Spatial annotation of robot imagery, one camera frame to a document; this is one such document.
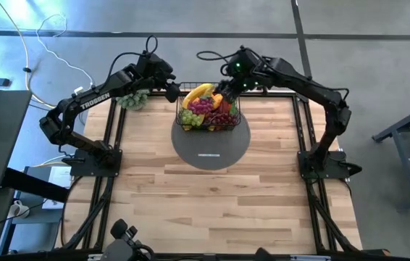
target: green grapes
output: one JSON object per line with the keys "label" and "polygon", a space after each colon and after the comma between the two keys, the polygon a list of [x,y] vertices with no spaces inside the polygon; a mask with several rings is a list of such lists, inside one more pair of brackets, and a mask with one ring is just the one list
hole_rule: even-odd
{"label": "green grapes", "polygon": [[201,124],[201,118],[198,115],[193,114],[189,109],[183,110],[181,120],[183,120],[183,125],[200,126]]}

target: banana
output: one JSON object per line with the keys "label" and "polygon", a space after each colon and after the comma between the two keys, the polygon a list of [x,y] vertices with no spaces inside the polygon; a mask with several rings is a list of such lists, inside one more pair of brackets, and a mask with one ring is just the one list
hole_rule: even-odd
{"label": "banana", "polygon": [[205,93],[212,93],[214,90],[214,86],[211,83],[204,83],[199,87],[193,89],[189,92],[189,94],[183,100],[183,108],[187,109],[189,102],[193,101],[197,97],[204,95]]}

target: grapes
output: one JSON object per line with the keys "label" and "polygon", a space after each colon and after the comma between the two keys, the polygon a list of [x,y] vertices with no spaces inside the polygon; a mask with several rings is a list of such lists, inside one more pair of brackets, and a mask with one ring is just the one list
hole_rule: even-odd
{"label": "grapes", "polygon": [[203,116],[200,117],[194,114],[192,110],[184,109],[180,119],[182,120],[182,125],[200,126]]}
{"label": "grapes", "polygon": [[213,99],[210,96],[202,96],[198,100],[190,102],[188,109],[197,115],[205,115],[213,109]]}
{"label": "grapes", "polygon": [[236,125],[237,116],[227,113],[210,112],[206,115],[204,124],[206,125]]}

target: white cable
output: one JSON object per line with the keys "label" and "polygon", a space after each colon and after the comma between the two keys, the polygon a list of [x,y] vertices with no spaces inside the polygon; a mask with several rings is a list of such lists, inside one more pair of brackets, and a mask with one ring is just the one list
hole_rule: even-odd
{"label": "white cable", "polygon": [[60,61],[64,62],[65,64],[67,64],[68,67],[73,68],[73,69],[76,69],[76,70],[79,70],[79,71],[83,72],[86,76],[88,76],[89,81],[90,81],[89,87],[91,87],[91,86],[93,85],[92,77],[91,77],[85,70],[83,70],[83,69],[81,69],[81,68],[79,68],[79,67],[70,65],[70,64],[67,62],[67,60],[60,58],[55,52],[53,52],[53,51],[47,49],[47,46],[43,43],[43,41],[41,40],[41,37],[39,37],[39,31],[40,31],[41,28],[43,27],[44,23],[45,23],[47,20],[49,20],[49,19],[51,19],[52,17],[57,16],[57,15],[59,15],[61,18],[64,19],[64,21],[65,21],[65,29],[64,29],[62,32],[60,32],[59,34],[57,34],[57,35],[55,35],[55,36],[52,36],[52,37],[58,37],[58,36],[60,36],[61,34],[65,33],[65,32],[67,31],[67,18],[64,17],[64,16],[61,15],[61,14],[53,14],[53,15],[51,15],[50,17],[47,17],[46,19],[44,19],[43,22],[41,23],[41,26],[40,26],[38,29],[36,29],[36,36],[38,37],[38,41],[42,44],[42,46],[46,49],[46,51],[49,52],[49,53],[51,53],[51,54],[53,54],[53,55],[55,56],[55,58],[59,59]]}
{"label": "white cable", "polygon": [[63,158],[63,157],[65,157],[65,155],[58,156],[58,157],[55,157],[55,158],[53,158],[53,159],[46,160],[45,162],[42,162],[40,165],[49,163],[49,162],[51,162],[51,161],[54,161],[54,160],[57,160],[57,159],[60,159],[60,158]]}
{"label": "white cable", "polygon": [[[17,24],[15,24],[14,20],[12,19],[12,17],[11,17],[10,14],[8,13],[8,11],[4,8],[4,6],[1,4],[1,2],[0,2],[0,6],[1,6],[2,10],[4,10],[4,12],[5,12],[5,14],[7,15],[7,17],[9,18],[10,22],[12,22],[12,24],[14,25],[15,30],[17,30],[18,35],[20,36],[20,39],[22,40],[23,48],[25,49],[26,68],[28,69],[28,68],[29,68],[28,48],[27,48],[27,46],[26,46],[25,39],[23,38],[23,34],[22,34],[22,32],[20,32],[20,29],[18,29]],[[27,91],[30,91],[30,92],[31,92],[32,97],[33,97],[37,102],[42,103],[42,104],[46,105],[47,107],[49,107],[49,108],[51,108],[51,109],[55,108],[54,105],[48,104],[48,103],[42,101],[41,99],[39,99],[39,98],[30,90],[30,86],[28,85],[28,72],[27,72],[27,71],[25,71],[25,87],[26,87],[26,90],[27,90]]]}

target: label on mat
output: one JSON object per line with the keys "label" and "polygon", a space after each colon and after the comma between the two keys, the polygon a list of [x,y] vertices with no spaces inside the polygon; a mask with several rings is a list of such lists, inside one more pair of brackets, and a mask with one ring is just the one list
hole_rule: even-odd
{"label": "label on mat", "polygon": [[219,154],[197,154],[199,157],[219,157]]}

